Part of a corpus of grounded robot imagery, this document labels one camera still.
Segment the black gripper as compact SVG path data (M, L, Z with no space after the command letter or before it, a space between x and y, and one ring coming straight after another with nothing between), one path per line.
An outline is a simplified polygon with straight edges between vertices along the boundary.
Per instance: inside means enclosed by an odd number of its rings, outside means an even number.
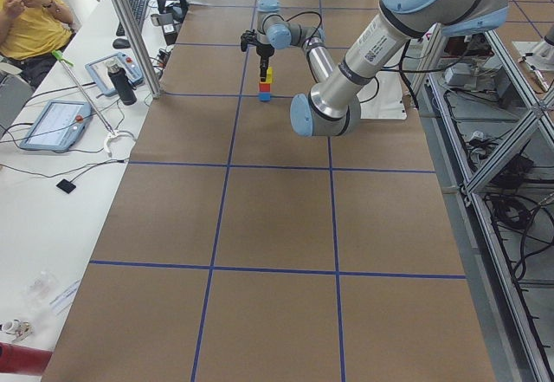
M256 47L256 53L260 57L260 82L266 82L269 68L268 57L272 56L272 46L270 44L260 44Z

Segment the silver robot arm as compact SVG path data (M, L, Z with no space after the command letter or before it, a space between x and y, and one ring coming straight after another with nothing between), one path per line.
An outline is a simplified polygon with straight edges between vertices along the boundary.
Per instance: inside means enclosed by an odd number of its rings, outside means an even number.
M278 0L259 0L255 30L242 35L242 49L257 48L261 71L277 49L301 48L316 84L308 94L294 96L290 108L293 130L300 136L340 136L361 118L358 93L407 41L422 37L434 24L445 36L482 33L501 26L508 0L379 0L379 11L344 58L334 63L322 33L284 20Z

